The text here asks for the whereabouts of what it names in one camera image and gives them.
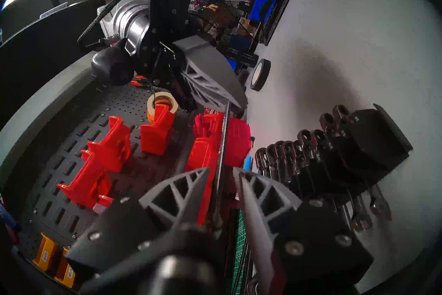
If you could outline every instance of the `red 3d-printed holder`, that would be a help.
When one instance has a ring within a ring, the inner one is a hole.
[[[97,160],[113,172],[120,172],[130,156],[130,128],[118,116],[109,117],[109,132],[100,142],[88,142],[89,150]]]
[[[169,144],[171,128],[175,114],[169,112],[169,106],[155,105],[155,118],[151,125],[141,125],[141,151],[162,155]]]
[[[111,189],[111,179],[106,169],[98,162],[92,151],[82,150],[83,167],[70,185],[59,184],[58,187],[75,203],[94,209],[99,203],[109,206],[112,198],[107,197]]]
[[[185,172],[204,167],[209,167],[210,169],[197,220],[197,223],[200,225],[205,223],[207,211],[209,210],[212,182],[218,162],[223,117],[223,113],[207,114],[205,112],[204,115],[198,115],[195,118],[195,125],[193,127],[196,139],[187,160]],[[251,147],[250,127],[248,124],[243,120],[230,118],[224,165],[240,167],[244,163],[244,159]]]

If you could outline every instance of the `masking tape roll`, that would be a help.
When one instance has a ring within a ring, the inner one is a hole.
[[[156,92],[152,94],[147,100],[147,120],[152,124],[155,117],[155,109],[153,108],[153,101],[155,104],[166,104],[169,106],[169,112],[175,114],[178,110],[178,103],[171,93],[166,91]]]

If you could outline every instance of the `black cable sleeve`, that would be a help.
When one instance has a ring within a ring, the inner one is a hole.
[[[91,29],[100,22],[101,19],[103,19],[109,12],[112,10],[112,8],[115,7],[115,5],[120,2],[121,0],[112,0],[110,1],[98,14],[98,16],[94,19],[94,21],[91,22],[91,24],[87,27],[87,29],[84,30],[84,32],[79,36],[77,39],[77,44],[81,49],[85,49],[85,46],[83,45],[84,38],[89,34]]]

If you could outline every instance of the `black pegboard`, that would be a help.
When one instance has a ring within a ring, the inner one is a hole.
[[[59,132],[65,134],[64,139],[58,139],[61,142],[58,149],[46,159],[42,171],[34,176],[34,180],[27,180],[34,183],[30,191],[27,194],[16,194],[20,197],[26,196],[20,214],[23,231],[19,234],[18,248],[28,260],[34,259],[37,255],[42,239],[40,232],[45,232],[60,245],[60,248],[67,247],[72,245],[96,219],[96,213],[89,208],[74,204],[57,187],[57,184],[72,182],[84,164],[80,151],[87,149],[88,141],[99,142],[104,138],[109,131],[110,115],[123,118],[123,123],[131,129],[132,154],[120,173],[108,173],[112,181],[108,196],[114,197],[121,192],[130,191],[141,197],[171,175],[177,158],[182,151],[188,151],[185,149],[185,143],[188,135],[192,134],[189,127],[192,118],[185,111],[178,109],[174,133],[165,153],[162,156],[142,153],[139,127],[142,124],[149,124],[146,118],[146,102],[150,95],[151,91],[130,84],[110,89],[93,97],[91,105],[83,104],[84,111],[81,115],[78,115],[78,109],[76,110],[79,119],[71,132],[65,130],[54,132],[54,134]],[[60,118],[56,115],[51,121],[54,120]]]

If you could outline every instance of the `wrench rack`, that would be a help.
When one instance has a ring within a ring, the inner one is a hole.
[[[335,207],[368,190],[408,157],[411,144],[385,110],[345,106],[323,114],[323,130],[301,130],[293,142],[256,151],[258,173],[285,184],[302,200],[326,199]]]

